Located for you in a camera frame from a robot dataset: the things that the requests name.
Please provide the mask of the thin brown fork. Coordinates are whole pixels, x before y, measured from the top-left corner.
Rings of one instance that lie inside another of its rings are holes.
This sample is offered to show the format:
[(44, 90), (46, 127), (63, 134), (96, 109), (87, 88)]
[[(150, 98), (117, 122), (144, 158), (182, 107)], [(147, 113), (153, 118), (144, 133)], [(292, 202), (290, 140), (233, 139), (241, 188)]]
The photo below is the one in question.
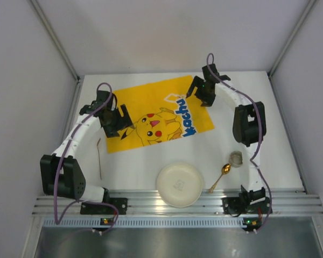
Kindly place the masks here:
[(102, 168), (101, 168), (101, 153), (100, 153), (100, 147), (101, 147), (101, 138), (98, 139), (96, 148), (97, 148), (97, 155), (99, 160), (99, 174), (100, 174), (100, 180), (102, 180)]

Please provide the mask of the yellow Pikachu cloth placemat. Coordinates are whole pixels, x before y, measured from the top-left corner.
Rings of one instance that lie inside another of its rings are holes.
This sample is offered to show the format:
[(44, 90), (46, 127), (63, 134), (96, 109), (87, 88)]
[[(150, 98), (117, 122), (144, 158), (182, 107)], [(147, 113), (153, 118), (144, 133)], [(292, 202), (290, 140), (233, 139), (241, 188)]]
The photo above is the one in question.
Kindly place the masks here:
[(191, 75), (115, 90), (118, 105), (127, 107), (132, 127), (107, 139), (108, 153), (127, 151), (193, 136), (214, 129), (201, 100), (187, 97)]

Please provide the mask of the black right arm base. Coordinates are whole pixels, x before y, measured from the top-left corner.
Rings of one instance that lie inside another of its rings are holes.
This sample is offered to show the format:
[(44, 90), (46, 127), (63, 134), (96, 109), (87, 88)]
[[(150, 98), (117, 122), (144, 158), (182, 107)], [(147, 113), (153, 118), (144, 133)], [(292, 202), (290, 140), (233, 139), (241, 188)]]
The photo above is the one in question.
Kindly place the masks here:
[(239, 217), (243, 214), (267, 214), (271, 208), (270, 198), (266, 190), (261, 187), (257, 190), (247, 190), (243, 185), (237, 196), (222, 199), (224, 214)]

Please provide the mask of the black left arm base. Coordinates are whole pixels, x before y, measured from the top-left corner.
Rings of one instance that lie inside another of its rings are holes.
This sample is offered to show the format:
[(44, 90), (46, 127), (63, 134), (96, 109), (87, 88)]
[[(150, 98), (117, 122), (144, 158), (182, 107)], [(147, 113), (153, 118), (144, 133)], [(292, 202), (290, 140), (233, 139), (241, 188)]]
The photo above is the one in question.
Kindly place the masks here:
[(81, 215), (126, 215), (128, 208), (128, 199), (121, 197), (110, 198), (109, 203), (95, 204), (85, 202), (81, 204)]

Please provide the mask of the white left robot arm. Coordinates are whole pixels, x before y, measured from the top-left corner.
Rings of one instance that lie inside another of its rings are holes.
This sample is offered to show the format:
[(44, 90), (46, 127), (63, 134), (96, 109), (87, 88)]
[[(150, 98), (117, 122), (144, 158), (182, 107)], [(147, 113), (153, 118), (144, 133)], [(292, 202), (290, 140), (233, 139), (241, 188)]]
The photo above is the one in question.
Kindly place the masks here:
[(117, 140), (119, 132), (133, 128), (127, 107), (117, 104), (109, 91), (98, 90), (96, 100), (81, 108), (74, 127), (63, 143), (40, 160), (43, 192), (74, 200), (108, 202), (109, 191), (101, 185), (104, 160), (100, 144)]

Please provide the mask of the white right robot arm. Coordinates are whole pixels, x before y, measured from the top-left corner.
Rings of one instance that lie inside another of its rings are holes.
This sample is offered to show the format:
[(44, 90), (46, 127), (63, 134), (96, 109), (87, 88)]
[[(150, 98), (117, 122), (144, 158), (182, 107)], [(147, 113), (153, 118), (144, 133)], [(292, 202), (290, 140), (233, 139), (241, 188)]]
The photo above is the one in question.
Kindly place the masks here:
[(233, 110), (233, 137), (244, 146), (245, 155), (249, 158), (249, 183), (242, 189), (256, 195), (251, 199), (256, 203), (265, 198), (267, 186), (259, 168), (261, 145), (266, 135), (265, 106), (230, 85), (231, 79), (220, 75), (214, 63), (203, 66), (202, 74), (202, 78), (194, 77), (186, 97), (195, 93), (205, 107), (211, 107), (216, 97), (220, 97)]

